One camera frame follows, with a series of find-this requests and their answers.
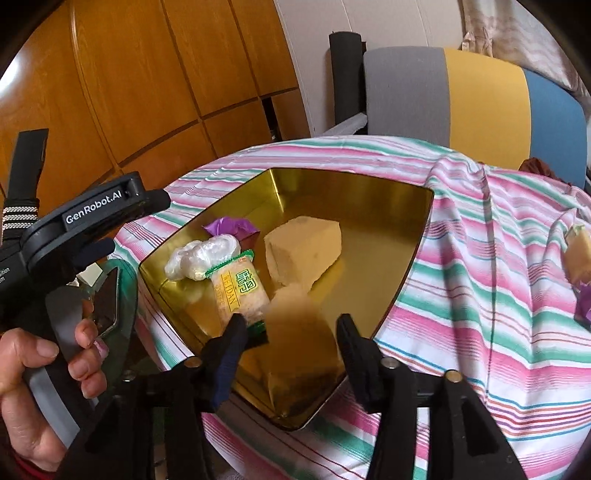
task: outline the handheld controller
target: handheld controller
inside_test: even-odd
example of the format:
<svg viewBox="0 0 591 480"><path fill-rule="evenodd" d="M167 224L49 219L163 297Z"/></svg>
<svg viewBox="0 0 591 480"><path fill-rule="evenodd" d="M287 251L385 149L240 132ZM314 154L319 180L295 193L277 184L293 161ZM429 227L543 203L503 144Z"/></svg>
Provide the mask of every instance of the handheld controller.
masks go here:
<svg viewBox="0 0 591 480"><path fill-rule="evenodd" d="M48 130L21 132L12 157L2 218L0 318L9 327L56 342L60 353L25 379L49 424L68 447L94 403L71 378L68 360L80 351L74 328L83 293L67 284L93 262L113 253L104 238L117 226L165 210L164 190L146 191L137 172L101 184L38 219L37 184Z"/></svg>

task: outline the chair backrest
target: chair backrest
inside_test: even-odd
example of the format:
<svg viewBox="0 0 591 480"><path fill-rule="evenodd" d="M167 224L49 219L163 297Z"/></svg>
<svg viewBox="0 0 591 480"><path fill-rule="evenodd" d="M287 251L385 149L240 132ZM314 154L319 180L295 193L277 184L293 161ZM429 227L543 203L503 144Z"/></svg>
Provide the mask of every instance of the chair backrest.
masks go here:
<svg viewBox="0 0 591 480"><path fill-rule="evenodd" d="M378 48L363 62L368 134L419 138L505 168L538 157L584 186L583 109L553 82L446 48Z"/></svg>

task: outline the striped tablecloth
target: striped tablecloth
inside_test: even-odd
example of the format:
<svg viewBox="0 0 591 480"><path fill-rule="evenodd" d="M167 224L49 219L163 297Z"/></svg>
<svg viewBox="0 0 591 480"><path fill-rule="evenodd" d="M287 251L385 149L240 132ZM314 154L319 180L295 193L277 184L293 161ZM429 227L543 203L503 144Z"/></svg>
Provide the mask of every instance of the striped tablecloth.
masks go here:
<svg viewBox="0 0 591 480"><path fill-rule="evenodd" d="M435 192L417 258L376 339L417 371L461 370L528 477L560 477L591 426L591 333L575 318L561 260L568 228L591 228L591 199L426 142L315 138L250 148L186 174L167 188L169 210L122 228L115 256L137 266L204 208L278 166L363 173ZM141 282L137 329L163 368L190 355ZM421 414L415 479L426 476L427 422ZM249 479L359 479L378 416L365 414L345 384L299 432L273 428L236 398L204 423Z"/></svg>

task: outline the white plastic wrapper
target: white plastic wrapper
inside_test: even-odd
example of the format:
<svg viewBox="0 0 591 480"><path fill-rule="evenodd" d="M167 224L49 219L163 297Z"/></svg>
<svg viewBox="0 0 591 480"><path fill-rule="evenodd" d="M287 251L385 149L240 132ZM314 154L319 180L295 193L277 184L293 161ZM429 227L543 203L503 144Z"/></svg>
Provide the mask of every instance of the white plastic wrapper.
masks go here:
<svg viewBox="0 0 591 480"><path fill-rule="evenodd" d="M205 273L240 253L240 243L232 235L216 235L204 242L195 240L177 248L164 267L169 280L203 280Z"/></svg>

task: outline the metal screw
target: metal screw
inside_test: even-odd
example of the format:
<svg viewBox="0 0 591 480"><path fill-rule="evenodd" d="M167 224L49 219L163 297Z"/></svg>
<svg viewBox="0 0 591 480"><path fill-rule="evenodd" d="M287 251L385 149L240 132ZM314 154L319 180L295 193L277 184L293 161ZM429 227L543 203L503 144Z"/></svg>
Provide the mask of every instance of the metal screw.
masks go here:
<svg viewBox="0 0 591 480"><path fill-rule="evenodd" d="M391 356L385 356L380 360L383 367L393 370L400 367L400 362Z"/></svg>
<svg viewBox="0 0 591 480"><path fill-rule="evenodd" d="M198 356L190 356L184 361L184 366L187 368L198 368L203 365L203 362Z"/></svg>
<svg viewBox="0 0 591 480"><path fill-rule="evenodd" d="M462 374L457 370L448 370L445 372L445 378L447 378L452 383L458 383L462 381Z"/></svg>
<svg viewBox="0 0 591 480"><path fill-rule="evenodd" d="M121 379L124 382L131 382L135 379L135 372L133 370L126 370L125 372L123 372Z"/></svg>

